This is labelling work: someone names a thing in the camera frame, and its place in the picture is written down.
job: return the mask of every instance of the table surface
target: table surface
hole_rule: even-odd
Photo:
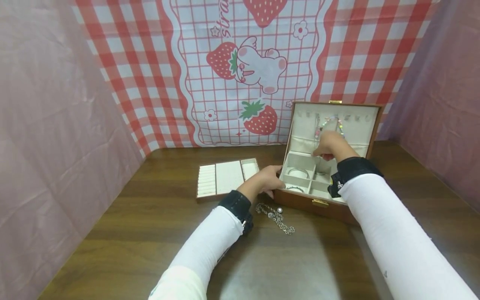
[[[40,299],[147,299],[216,205],[195,201],[198,166],[256,157],[264,167],[281,164],[284,154],[285,146],[154,151]],[[375,142],[372,160],[480,296],[480,216],[400,146]],[[359,228],[289,208],[284,217],[296,229],[291,236],[254,216],[254,230],[215,268],[210,300],[392,298]]]

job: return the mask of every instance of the brown leather jewelry box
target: brown leather jewelry box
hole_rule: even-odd
[[[330,176],[337,172],[336,161],[312,157],[318,146],[315,132],[343,130],[345,139],[362,156],[372,152],[382,107],[378,105],[294,102],[292,124],[280,179],[286,188],[274,191],[277,204],[358,224],[342,198],[327,191]]]

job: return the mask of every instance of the colorful beaded necklace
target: colorful beaded necklace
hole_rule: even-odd
[[[343,136],[343,138],[345,138],[345,134],[343,132],[343,124],[342,124],[342,121],[340,120],[340,118],[338,116],[331,116],[331,117],[328,117],[328,118],[325,118],[325,119],[326,119],[326,121],[323,122],[322,125],[319,125],[320,120],[318,120],[318,122],[317,122],[317,129],[315,130],[315,140],[318,140],[318,138],[320,137],[320,133],[324,129],[325,125],[332,120],[336,120],[337,126],[340,129],[340,134]]]

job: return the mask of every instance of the open lid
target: open lid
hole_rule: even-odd
[[[294,102],[287,153],[312,153],[318,146],[315,132],[323,125],[323,130],[343,130],[352,148],[360,156],[369,158],[381,109],[378,105]]]

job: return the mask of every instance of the red gingham fabric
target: red gingham fabric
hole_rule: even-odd
[[[385,117],[436,3],[76,0],[72,9],[145,156],[159,147],[285,143],[292,100],[383,104]],[[250,83],[242,69],[241,81],[240,49],[253,40],[257,52],[245,59],[275,58],[280,74]],[[211,61],[227,45],[238,55],[236,75],[225,75],[227,59]],[[268,134],[249,132],[240,118],[242,102],[258,99],[276,114]]]

